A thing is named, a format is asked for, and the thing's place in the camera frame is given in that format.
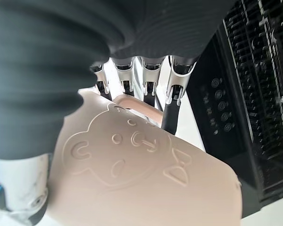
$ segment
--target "black machine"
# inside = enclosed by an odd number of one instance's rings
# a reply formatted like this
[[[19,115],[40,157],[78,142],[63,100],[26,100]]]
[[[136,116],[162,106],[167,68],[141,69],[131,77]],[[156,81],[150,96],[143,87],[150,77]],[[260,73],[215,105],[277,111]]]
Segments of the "black machine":
[[[283,0],[240,0],[187,93],[207,153],[242,183],[243,217],[283,197]]]

